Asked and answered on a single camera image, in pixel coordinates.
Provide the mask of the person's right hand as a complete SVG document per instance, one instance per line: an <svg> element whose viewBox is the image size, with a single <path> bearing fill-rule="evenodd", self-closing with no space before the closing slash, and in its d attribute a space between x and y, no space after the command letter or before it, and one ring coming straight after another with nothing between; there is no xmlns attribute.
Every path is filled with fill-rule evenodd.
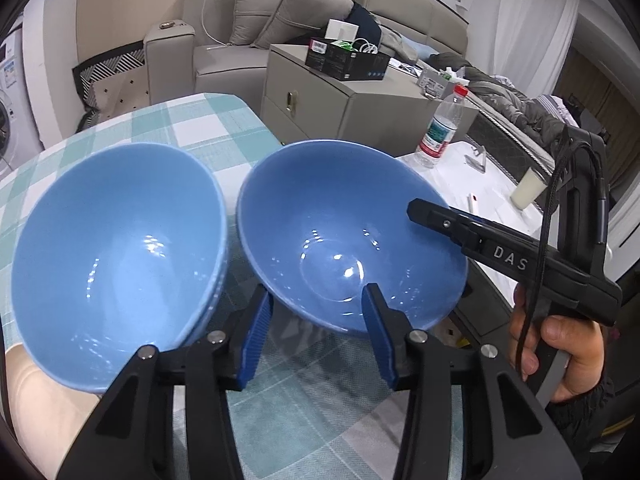
<svg viewBox="0 0 640 480"><path fill-rule="evenodd" d="M538 372L540 359L536 350L541 342L556 350L563 358L562 376L552 393L550 403L572 400L591 391L602 377L604 369L604 339L600 325L592 321L550 315L541 326L528 330L522 350L518 374L528 379Z"/></svg>

